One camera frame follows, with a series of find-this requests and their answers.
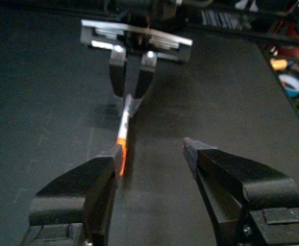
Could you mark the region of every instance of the orange object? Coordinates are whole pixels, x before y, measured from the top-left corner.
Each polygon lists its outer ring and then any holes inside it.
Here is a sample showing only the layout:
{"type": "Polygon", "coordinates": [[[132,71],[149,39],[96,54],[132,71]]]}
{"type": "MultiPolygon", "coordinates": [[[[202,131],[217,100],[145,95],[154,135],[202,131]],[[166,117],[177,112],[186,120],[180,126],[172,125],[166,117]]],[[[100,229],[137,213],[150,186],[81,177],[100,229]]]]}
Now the orange object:
{"type": "Polygon", "coordinates": [[[269,64],[275,71],[281,71],[287,68],[287,60],[269,60],[269,64]]]}
{"type": "Polygon", "coordinates": [[[125,154],[126,154],[126,141],[124,138],[117,138],[116,139],[116,144],[121,146],[121,152],[122,152],[122,161],[121,161],[121,167],[118,170],[118,176],[122,176],[122,171],[124,171],[124,164],[125,164],[125,154]]]}

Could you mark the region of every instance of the black table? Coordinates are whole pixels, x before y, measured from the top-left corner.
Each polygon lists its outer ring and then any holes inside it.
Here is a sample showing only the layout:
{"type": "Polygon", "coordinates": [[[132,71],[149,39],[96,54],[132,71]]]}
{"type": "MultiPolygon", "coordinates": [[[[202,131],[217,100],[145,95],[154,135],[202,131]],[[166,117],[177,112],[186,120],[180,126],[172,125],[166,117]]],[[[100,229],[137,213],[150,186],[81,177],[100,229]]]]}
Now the black table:
{"type": "MultiPolygon", "coordinates": [[[[80,29],[76,17],[0,9],[0,245],[18,245],[41,187],[114,144],[109,52],[80,45],[80,29]]],[[[110,245],[215,245],[185,136],[269,164],[299,187],[299,117],[256,45],[180,35],[193,39],[189,63],[158,61],[130,123],[110,245]]]]}

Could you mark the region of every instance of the screw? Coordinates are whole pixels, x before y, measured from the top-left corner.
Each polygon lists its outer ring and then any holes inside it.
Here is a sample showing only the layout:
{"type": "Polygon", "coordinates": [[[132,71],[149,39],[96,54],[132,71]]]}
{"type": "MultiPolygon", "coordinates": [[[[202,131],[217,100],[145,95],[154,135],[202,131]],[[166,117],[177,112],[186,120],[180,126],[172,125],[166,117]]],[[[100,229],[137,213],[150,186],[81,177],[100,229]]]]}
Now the screw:
{"type": "Polygon", "coordinates": [[[243,233],[244,233],[245,237],[249,237],[252,235],[252,230],[251,230],[249,225],[245,225],[243,227],[243,233]]]}

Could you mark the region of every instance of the orange stripe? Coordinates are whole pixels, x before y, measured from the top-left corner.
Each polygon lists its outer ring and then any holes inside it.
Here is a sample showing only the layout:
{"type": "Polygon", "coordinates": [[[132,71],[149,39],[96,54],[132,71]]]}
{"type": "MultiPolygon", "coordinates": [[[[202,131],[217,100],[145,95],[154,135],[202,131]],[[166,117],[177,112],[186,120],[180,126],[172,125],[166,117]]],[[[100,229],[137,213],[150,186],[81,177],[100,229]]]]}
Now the orange stripe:
{"type": "Polygon", "coordinates": [[[125,164],[125,154],[126,154],[126,142],[124,138],[117,138],[116,139],[116,144],[118,144],[121,146],[121,152],[122,152],[122,162],[121,162],[121,167],[120,167],[120,171],[118,171],[118,176],[122,176],[122,172],[124,172],[124,164],[125,164]]]}

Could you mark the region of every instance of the black surface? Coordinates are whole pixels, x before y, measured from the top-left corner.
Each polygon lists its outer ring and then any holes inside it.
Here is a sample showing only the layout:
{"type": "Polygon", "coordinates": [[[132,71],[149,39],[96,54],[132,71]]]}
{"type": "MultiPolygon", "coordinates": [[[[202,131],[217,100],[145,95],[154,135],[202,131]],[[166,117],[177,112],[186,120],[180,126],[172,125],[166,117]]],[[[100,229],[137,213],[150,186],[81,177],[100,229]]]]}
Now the black surface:
{"type": "MultiPolygon", "coordinates": [[[[109,52],[80,46],[80,29],[77,18],[0,10],[0,245],[18,245],[35,192],[114,144],[109,52]]],[[[257,48],[184,35],[189,63],[157,62],[130,124],[110,245],[215,244],[185,136],[271,165],[299,186],[299,119],[257,48]]],[[[138,62],[128,59],[126,80],[138,62]]]]}

